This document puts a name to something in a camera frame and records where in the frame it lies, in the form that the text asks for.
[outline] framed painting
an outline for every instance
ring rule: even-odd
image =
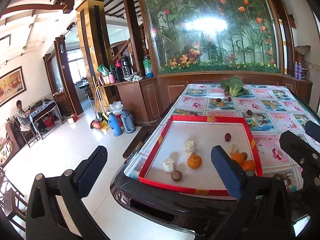
[[[0,77],[0,106],[26,91],[22,67],[18,67]]]

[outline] orange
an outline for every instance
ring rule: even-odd
[[[188,160],[187,160],[187,164],[190,168],[192,169],[197,169],[201,166],[202,164],[202,159],[199,155],[196,154],[192,154]]]
[[[244,156],[241,153],[234,153],[231,155],[230,159],[239,163],[240,166],[244,163]]]
[[[254,172],[257,168],[257,165],[253,160],[247,160],[241,167],[244,171],[250,170]]]

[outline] decorative flower mural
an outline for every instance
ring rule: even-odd
[[[161,73],[278,73],[265,0],[145,0]]]

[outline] green leafy vegetable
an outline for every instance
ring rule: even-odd
[[[221,82],[221,87],[225,90],[228,90],[229,95],[232,97],[249,94],[248,90],[243,88],[243,82],[238,77],[223,80]]]

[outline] man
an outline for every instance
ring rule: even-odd
[[[22,102],[21,100],[17,101],[17,118],[18,121],[20,123],[20,129],[22,131],[30,131],[30,129],[34,131],[33,125],[31,124],[31,121],[29,119],[29,114],[31,113],[31,110],[28,111],[23,111],[22,109]],[[46,133],[48,130],[45,129],[46,125],[44,124],[44,122],[40,119],[37,121],[38,122],[38,130],[41,134]]]

